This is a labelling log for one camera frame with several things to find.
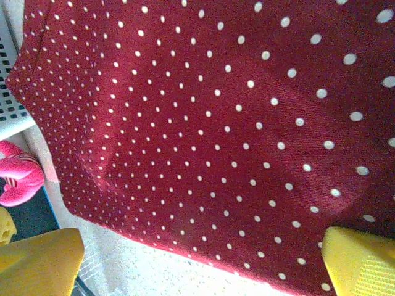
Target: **red polka dot fabric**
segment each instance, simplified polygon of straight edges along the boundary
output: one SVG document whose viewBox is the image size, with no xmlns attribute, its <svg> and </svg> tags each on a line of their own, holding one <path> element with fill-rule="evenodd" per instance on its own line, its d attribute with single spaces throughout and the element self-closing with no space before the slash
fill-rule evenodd
<svg viewBox="0 0 395 296">
<path fill-rule="evenodd" d="M 27 0 L 8 85 L 71 213 L 293 295 L 334 295 L 327 227 L 395 237 L 393 9 Z"/>
</svg>

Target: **yellow plastic piece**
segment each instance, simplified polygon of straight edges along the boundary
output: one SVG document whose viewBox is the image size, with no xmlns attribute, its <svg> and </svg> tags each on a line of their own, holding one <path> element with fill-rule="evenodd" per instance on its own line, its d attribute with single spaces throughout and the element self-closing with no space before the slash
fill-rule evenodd
<svg viewBox="0 0 395 296">
<path fill-rule="evenodd" d="M 14 221 L 6 208 L 0 207 L 0 246 L 9 244 L 11 238 L 17 233 Z"/>
<path fill-rule="evenodd" d="M 80 232 L 52 231 L 0 247 L 0 296 L 69 296 L 84 256 Z"/>
<path fill-rule="evenodd" d="M 395 240 L 330 227 L 322 256 L 338 296 L 395 295 Z"/>
</svg>

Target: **white plastic shelf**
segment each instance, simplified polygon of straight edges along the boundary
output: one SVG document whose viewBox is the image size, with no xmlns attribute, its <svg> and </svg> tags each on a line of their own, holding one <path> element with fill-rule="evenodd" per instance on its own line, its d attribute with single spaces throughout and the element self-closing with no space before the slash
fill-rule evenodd
<svg viewBox="0 0 395 296">
<path fill-rule="evenodd" d="M 6 86 L 6 78 L 16 58 L 17 52 L 6 18 L 0 9 L 0 141 L 35 125 L 34 119 L 25 107 L 17 102 Z"/>
</svg>

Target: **yellow plastic block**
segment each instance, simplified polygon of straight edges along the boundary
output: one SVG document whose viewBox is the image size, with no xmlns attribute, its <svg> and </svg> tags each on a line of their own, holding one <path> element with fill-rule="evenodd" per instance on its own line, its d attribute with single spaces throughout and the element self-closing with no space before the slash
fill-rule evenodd
<svg viewBox="0 0 395 296">
<path fill-rule="evenodd" d="M 395 240 L 330 227 L 322 256 L 338 296 L 395 295 Z"/>
<path fill-rule="evenodd" d="M 84 256 L 80 232 L 52 231 L 0 247 L 0 296 L 69 296 Z"/>
<path fill-rule="evenodd" d="M 14 221 L 6 208 L 0 207 L 0 246 L 9 244 L 11 237 L 17 233 Z"/>
</svg>

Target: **pink plush toy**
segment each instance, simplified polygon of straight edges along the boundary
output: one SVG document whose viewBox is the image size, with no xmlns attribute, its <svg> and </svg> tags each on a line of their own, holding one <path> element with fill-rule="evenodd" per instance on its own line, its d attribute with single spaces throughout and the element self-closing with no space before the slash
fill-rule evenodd
<svg viewBox="0 0 395 296">
<path fill-rule="evenodd" d="M 14 207 L 30 200 L 44 184 L 44 173 L 38 161 L 13 143 L 0 141 L 0 177 L 6 185 L 0 205 Z"/>
</svg>

